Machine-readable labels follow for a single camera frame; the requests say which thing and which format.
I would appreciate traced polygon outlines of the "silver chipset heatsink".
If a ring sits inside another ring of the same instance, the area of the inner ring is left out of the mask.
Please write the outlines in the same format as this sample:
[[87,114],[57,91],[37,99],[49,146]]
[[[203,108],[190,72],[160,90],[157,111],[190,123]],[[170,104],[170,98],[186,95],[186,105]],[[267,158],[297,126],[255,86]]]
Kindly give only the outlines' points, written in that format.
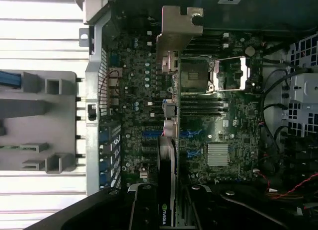
[[229,145],[211,143],[207,145],[207,165],[208,166],[228,166],[229,165]]

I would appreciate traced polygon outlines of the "blue expansion slot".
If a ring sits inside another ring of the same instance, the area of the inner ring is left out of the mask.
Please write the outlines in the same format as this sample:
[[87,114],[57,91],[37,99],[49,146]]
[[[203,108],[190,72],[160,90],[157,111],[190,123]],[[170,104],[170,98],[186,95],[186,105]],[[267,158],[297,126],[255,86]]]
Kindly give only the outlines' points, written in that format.
[[[181,131],[178,134],[179,138],[193,138],[194,136],[200,134],[202,132],[201,130],[198,131]],[[160,130],[154,130],[154,131],[143,131],[142,136],[145,138],[150,137],[157,137],[157,136],[168,136],[168,132],[160,131]]]

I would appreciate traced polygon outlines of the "green motherboard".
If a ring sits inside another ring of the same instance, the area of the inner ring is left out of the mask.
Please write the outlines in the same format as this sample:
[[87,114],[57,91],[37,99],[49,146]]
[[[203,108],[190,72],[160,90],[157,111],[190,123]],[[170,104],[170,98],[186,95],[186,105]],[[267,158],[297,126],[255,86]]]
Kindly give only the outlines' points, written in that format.
[[[103,51],[107,74],[99,90],[99,185],[127,188],[157,183],[158,138],[143,131],[163,131],[163,102],[171,99],[172,77],[157,67],[161,20],[144,14],[124,19],[124,29]],[[263,35],[253,31],[204,30],[181,52],[181,61],[214,61],[245,56],[250,77],[243,91],[182,95],[180,132],[202,132],[179,138],[179,172],[186,182],[252,184],[257,180],[259,101],[262,85]],[[228,166],[207,165],[207,145],[229,145]]]

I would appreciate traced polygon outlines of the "grey parts rack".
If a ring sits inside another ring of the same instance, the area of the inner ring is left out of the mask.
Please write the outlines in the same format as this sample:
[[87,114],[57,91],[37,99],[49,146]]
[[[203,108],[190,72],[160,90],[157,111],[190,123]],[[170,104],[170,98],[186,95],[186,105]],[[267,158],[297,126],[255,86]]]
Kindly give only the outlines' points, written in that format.
[[0,171],[73,171],[77,150],[76,74],[0,71],[21,75],[21,88],[0,86]]

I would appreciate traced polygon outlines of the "open dark PC case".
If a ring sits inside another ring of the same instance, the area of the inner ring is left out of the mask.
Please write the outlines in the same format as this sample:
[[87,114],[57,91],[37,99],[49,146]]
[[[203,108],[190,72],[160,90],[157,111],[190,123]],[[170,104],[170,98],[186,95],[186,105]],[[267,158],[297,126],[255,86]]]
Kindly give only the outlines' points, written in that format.
[[[241,189],[268,202],[287,221],[288,230],[318,230],[318,134],[289,133],[289,79],[312,73],[287,60],[292,44],[318,33],[318,0],[76,0],[89,26],[89,63],[85,71],[86,180],[88,195],[99,185],[101,79],[107,74],[103,51],[124,29],[124,19],[144,14],[161,20],[162,7],[203,9],[204,30],[253,31],[263,35],[259,101],[258,178],[252,184],[200,184],[211,190]],[[182,186],[197,184],[178,177],[178,225],[159,230],[195,230],[181,216]]]

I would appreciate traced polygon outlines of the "CPU socket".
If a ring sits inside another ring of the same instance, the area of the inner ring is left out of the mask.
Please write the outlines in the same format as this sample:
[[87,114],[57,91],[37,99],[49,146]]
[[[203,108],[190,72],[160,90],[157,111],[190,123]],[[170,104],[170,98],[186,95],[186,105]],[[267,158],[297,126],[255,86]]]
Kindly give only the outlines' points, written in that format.
[[181,61],[181,94],[195,95],[214,91],[212,67],[203,59]]

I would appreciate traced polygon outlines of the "metal socket cover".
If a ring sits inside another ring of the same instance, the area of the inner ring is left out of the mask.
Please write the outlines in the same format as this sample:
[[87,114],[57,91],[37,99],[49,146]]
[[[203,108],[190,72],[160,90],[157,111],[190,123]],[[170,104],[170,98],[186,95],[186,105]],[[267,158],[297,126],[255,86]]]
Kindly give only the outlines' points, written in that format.
[[213,91],[243,91],[249,77],[250,68],[245,56],[215,60],[211,71]]

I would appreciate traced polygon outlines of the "perforated metal drive cage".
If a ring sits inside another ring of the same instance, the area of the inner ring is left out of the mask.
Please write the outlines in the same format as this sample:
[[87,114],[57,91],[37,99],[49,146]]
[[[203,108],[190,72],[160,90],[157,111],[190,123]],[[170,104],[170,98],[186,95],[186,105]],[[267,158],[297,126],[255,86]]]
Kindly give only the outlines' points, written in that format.
[[288,126],[298,137],[318,134],[318,33],[292,44],[287,60],[313,72],[289,79]]

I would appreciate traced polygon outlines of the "hard disk in blue caddy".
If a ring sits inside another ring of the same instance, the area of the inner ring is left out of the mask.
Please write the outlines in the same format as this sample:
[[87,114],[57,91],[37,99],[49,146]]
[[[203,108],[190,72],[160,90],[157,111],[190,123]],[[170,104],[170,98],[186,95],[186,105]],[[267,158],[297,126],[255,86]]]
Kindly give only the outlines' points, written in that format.
[[13,89],[21,88],[21,75],[0,71],[0,86]]

